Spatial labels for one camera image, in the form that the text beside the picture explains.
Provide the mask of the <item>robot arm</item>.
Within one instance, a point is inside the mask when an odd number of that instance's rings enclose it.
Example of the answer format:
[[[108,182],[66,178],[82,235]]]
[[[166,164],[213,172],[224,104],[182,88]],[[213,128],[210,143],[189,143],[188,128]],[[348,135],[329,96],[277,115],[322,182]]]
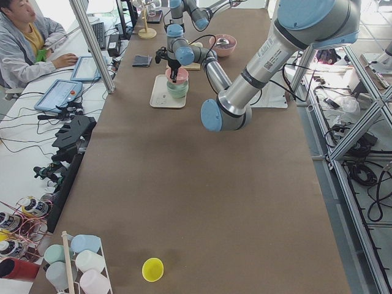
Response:
[[[195,1],[170,1],[172,23],[166,28],[167,45],[156,51],[156,62],[166,60],[168,81],[181,84],[181,66],[201,64],[209,83],[217,91],[215,99],[204,101],[201,120],[212,132],[239,130],[252,117],[250,101],[262,92],[273,75],[296,51],[335,48],[354,43],[359,34],[360,1],[279,1],[270,35],[234,81],[217,61],[211,49],[187,43],[183,15],[188,13],[199,30],[208,27],[219,9],[238,6],[238,1],[217,1],[199,8]]]
[[[210,24],[213,17],[227,9],[239,6],[243,1],[217,1],[209,7],[199,7],[194,0],[174,0],[169,1],[171,19],[165,25],[180,25],[185,31],[184,14],[187,13],[194,28],[201,32]]]

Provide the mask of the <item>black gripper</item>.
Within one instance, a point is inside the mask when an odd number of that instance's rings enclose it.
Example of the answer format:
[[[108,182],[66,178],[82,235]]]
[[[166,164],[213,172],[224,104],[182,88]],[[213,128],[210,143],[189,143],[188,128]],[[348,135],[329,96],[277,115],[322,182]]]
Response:
[[[170,63],[170,79],[174,84],[176,84],[177,75],[178,75],[179,63],[171,62]]]

